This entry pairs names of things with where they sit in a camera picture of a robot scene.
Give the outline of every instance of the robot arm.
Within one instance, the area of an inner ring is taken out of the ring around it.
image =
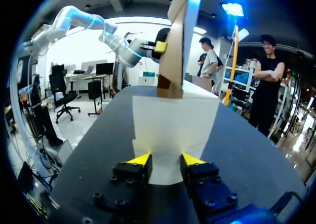
[[[48,29],[31,40],[33,50],[37,52],[46,44],[65,37],[70,26],[92,30],[100,29],[111,35],[118,28],[117,25],[107,22],[99,15],[83,12],[74,6],[66,6],[59,11],[53,24]]]
[[[107,44],[120,60],[128,67],[134,67],[142,57],[148,57],[159,63],[159,59],[152,57],[152,50],[142,48],[149,42],[143,39],[135,39],[128,44],[125,39],[113,35],[118,28],[116,24],[107,22],[99,15],[90,14],[77,9],[74,6],[63,7],[57,14],[53,24],[48,29],[40,32],[31,40],[32,50],[39,52],[48,43],[66,36],[71,26],[84,27],[92,30],[103,30],[99,39]]]
[[[108,45],[119,56],[120,61],[128,67],[133,68],[142,57],[151,58],[156,63],[159,63],[159,59],[155,59],[152,56],[152,51],[155,47],[150,46],[152,45],[151,42],[145,39],[136,38],[131,43],[128,43],[126,39],[104,31],[100,34],[99,40]]]

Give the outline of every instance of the black sleeveless shirt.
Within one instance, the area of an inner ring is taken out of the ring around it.
[[[267,70],[274,71],[277,65],[282,61],[279,60],[278,58],[275,58],[275,59],[265,58],[265,59],[259,60],[259,62],[261,64],[262,71],[267,71]],[[264,100],[277,101],[280,84],[281,84],[281,80],[277,82],[267,82],[267,81],[261,80],[253,95],[253,99],[262,98]]]

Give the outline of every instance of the crossed arms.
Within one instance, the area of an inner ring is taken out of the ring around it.
[[[260,80],[264,80],[268,82],[277,82],[279,80],[282,80],[284,68],[285,68],[284,63],[280,62],[278,63],[274,71],[272,70],[261,71],[261,64],[258,61],[256,70],[255,70],[255,77]]]

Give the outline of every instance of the black table surface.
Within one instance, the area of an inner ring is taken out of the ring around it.
[[[75,197],[92,203],[93,193],[108,190],[112,167],[135,157],[132,144],[135,95],[154,97],[156,87],[130,86],[112,99],[56,179],[51,197],[57,204],[62,206]],[[250,203],[270,208],[286,191],[305,195],[304,183],[283,152],[221,103],[201,159],[219,167],[223,182],[238,194],[241,208]],[[149,185],[147,196],[143,220],[139,223],[198,223],[183,183]],[[293,199],[279,219],[288,219],[297,206],[298,201]]]

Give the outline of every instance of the man in white t-shirt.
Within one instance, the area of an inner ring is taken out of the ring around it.
[[[212,49],[212,42],[209,38],[203,37],[199,40],[202,49],[207,53],[202,70],[201,77],[212,80],[212,85],[216,82],[216,68],[218,65],[217,55]]]

